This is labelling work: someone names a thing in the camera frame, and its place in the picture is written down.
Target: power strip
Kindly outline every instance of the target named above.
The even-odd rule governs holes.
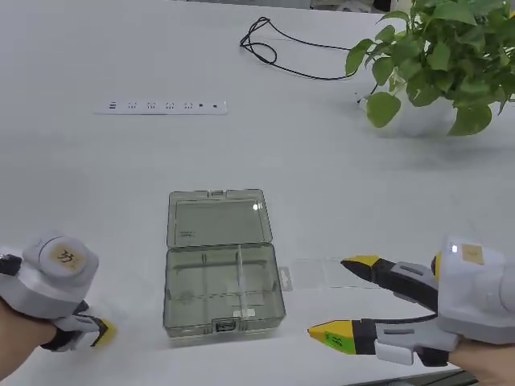
[[[225,115],[225,101],[116,100],[102,103],[95,114],[109,115]]]

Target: table surface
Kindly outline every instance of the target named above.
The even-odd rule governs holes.
[[[515,249],[513,107],[473,138],[379,138],[354,103],[373,85],[369,73],[306,80],[238,47],[261,15],[300,39],[346,47],[381,28],[371,14],[2,2],[0,244],[20,248],[49,228],[80,237],[101,256],[88,300],[119,327],[94,354],[37,351],[6,384],[338,386],[433,371],[340,354],[306,328],[425,312],[327,270],[331,259],[378,253],[429,263],[447,233]],[[339,51],[270,29],[259,37],[281,64],[321,76],[343,71]],[[225,100],[229,114],[93,114],[114,97]],[[168,194],[241,188],[265,192],[278,263],[294,281],[284,293],[288,316],[266,338],[171,347],[161,327]]]

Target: human hand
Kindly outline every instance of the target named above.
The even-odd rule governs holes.
[[[0,380],[19,368],[38,346],[50,342],[56,328],[49,322],[26,318],[0,298]]]
[[[515,385],[515,346],[463,340],[449,362],[472,373],[481,386]]]

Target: gray translucent box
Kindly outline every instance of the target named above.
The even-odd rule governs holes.
[[[286,311],[260,190],[170,194],[163,325],[171,338],[277,327]]]

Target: box lid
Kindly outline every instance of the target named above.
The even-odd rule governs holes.
[[[265,197],[259,189],[170,194],[168,248],[271,241]]]

